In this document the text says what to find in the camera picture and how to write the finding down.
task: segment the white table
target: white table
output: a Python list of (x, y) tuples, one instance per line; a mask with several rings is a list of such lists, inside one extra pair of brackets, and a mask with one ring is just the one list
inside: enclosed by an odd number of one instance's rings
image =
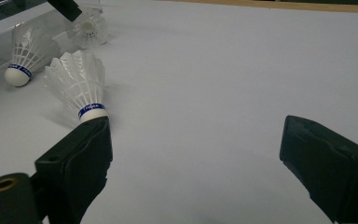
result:
[[(279, 160), (287, 115), (358, 143), (358, 14), (106, 2), (114, 161), (83, 223), (329, 223)], [(0, 71), (0, 175), (76, 124)]]

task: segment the plastic shuttlecock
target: plastic shuttlecock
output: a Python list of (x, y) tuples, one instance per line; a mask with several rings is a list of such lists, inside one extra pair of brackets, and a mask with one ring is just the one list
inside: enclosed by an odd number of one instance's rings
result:
[(82, 14), (73, 22), (66, 22), (68, 37), (82, 49), (97, 47), (108, 37), (106, 21), (99, 9), (82, 7)]
[(13, 86), (28, 83), (34, 72), (42, 70), (53, 57), (60, 54), (57, 42), (45, 29), (21, 23), (12, 33), (12, 60), (5, 79)]
[(102, 104), (104, 68), (93, 54), (79, 50), (54, 58), (45, 80), (57, 98), (78, 110), (81, 122), (108, 115)]

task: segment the shuttlecock cork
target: shuttlecock cork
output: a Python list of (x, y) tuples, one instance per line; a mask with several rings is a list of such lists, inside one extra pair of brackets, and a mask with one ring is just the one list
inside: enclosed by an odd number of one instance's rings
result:
[(103, 106), (104, 68), (92, 53), (64, 53), (46, 66), (46, 87), (78, 110), (80, 122), (108, 116)]
[(82, 7), (82, 13), (75, 21), (66, 22), (68, 37), (82, 49), (97, 47), (106, 42), (107, 25), (100, 10)]
[(31, 76), (59, 55), (60, 48), (43, 28), (18, 24), (12, 32), (12, 60), (5, 72), (6, 81), (13, 86), (23, 86)]

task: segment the blue band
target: blue band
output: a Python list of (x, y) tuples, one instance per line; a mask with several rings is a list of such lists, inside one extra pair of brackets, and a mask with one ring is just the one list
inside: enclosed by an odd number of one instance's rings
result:
[(30, 70), (22, 67), (21, 65), (18, 65), (18, 64), (11, 64), (8, 66), (9, 68), (14, 68), (14, 69), (17, 69), (17, 70), (20, 70), (22, 71), (23, 73), (25, 73), (25, 75), (27, 75), (28, 77), (31, 77), (32, 76), (32, 73), (30, 72)]
[(86, 114), (86, 112), (91, 111), (92, 109), (104, 109), (104, 106), (101, 104), (86, 105), (85, 107), (83, 107), (83, 109), (79, 111), (79, 118), (81, 118), (84, 114)]

